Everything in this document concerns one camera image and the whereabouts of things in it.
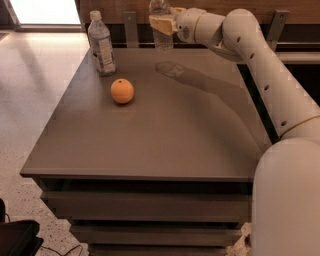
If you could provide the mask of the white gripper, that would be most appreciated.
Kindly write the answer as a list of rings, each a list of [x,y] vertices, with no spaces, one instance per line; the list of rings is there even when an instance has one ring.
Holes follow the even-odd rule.
[[[206,14],[206,11],[198,8],[182,8],[174,7],[173,10],[177,15],[150,15],[150,26],[168,36],[177,32],[178,38],[190,44],[201,44],[199,38],[196,37],[197,25],[200,18]]]

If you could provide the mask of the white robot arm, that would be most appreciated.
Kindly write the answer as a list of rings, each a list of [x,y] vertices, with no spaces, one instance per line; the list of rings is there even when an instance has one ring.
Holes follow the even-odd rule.
[[[280,141],[257,165],[252,256],[320,256],[320,107],[266,42],[246,9],[225,16],[197,8],[151,14],[153,29],[244,62]]]

